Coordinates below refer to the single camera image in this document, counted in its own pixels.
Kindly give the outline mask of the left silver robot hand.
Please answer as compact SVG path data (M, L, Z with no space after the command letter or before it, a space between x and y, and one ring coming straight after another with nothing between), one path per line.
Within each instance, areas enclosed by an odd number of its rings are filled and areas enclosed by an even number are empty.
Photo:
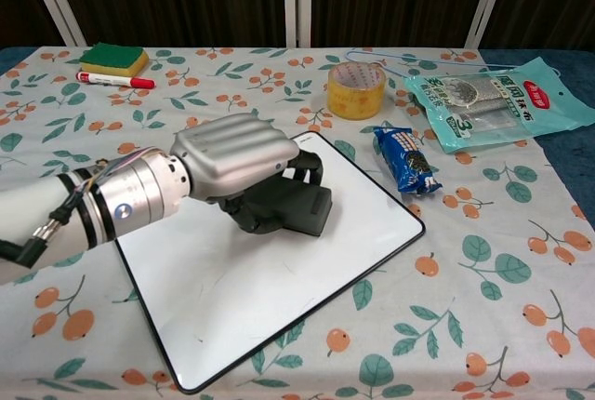
M250 113L227 115L176 134L184 195L217 205L251 234L280 229L321 235L332 206L318 154Z

